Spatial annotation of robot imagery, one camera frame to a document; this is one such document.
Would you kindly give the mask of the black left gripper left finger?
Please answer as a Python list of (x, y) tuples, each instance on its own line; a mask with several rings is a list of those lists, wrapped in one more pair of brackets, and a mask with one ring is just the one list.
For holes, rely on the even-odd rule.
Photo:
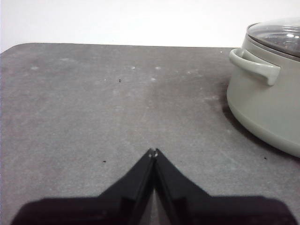
[(44, 198), (23, 205), (14, 225), (138, 225), (149, 211), (155, 151), (149, 149), (96, 197)]

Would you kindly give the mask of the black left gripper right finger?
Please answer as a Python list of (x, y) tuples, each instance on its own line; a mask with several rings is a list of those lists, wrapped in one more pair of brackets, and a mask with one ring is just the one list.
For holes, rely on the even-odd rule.
[(164, 222), (171, 225), (294, 225), (282, 201), (264, 196), (211, 196), (183, 175), (159, 150), (155, 190)]

